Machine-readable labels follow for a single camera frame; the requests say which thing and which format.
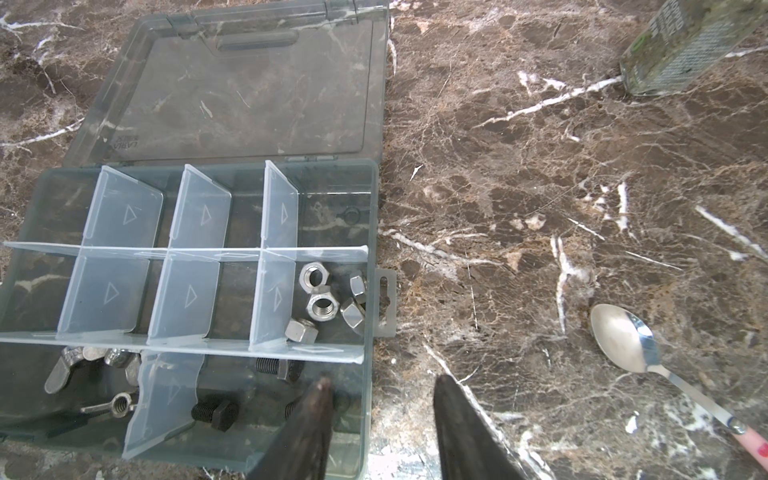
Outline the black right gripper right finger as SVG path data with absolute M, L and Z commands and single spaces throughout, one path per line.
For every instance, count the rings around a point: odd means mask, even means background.
M 523 479 L 450 375 L 436 378 L 433 410 L 443 479 Z

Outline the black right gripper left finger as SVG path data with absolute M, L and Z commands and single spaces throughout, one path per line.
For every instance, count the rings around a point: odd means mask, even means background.
M 333 385 L 315 381 L 246 479 L 324 479 L 332 439 Z

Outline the silver hex nut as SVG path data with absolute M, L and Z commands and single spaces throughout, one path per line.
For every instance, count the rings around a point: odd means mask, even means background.
M 353 330 L 358 331 L 364 327 L 366 313 L 364 308 L 353 298 L 347 299 L 340 307 L 340 313 L 345 323 Z
M 356 272 L 350 276 L 349 288 L 358 304 L 363 305 L 367 302 L 367 281 L 361 272 Z
M 284 332 L 287 340 L 305 345 L 314 344 L 318 334 L 319 330 L 316 324 L 303 318 L 291 318 Z
M 298 276 L 299 286 L 307 294 L 312 294 L 326 286 L 330 273 L 322 262 L 314 261 L 303 265 Z
M 309 297 L 306 307 L 309 317 L 316 322 L 328 322 L 338 314 L 340 303 L 330 291 L 318 291 Z

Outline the clear grey compartment organizer box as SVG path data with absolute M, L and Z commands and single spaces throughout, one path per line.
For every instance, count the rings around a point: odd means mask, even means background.
M 360 479 L 369 444 L 388 6 L 289 1 L 153 14 L 130 31 L 65 156 L 39 178 L 1 286 L 1 436 L 45 448 L 247 472 L 317 378 L 335 412 L 327 474 Z M 304 264 L 364 327 L 313 321 Z M 286 339 L 313 321 L 314 344 Z M 67 346 L 141 355 L 139 385 L 103 358 L 44 383 Z M 301 360 L 296 383 L 256 358 Z M 136 393 L 124 418 L 81 407 Z M 226 432 L 195 421 L 228 399 Z

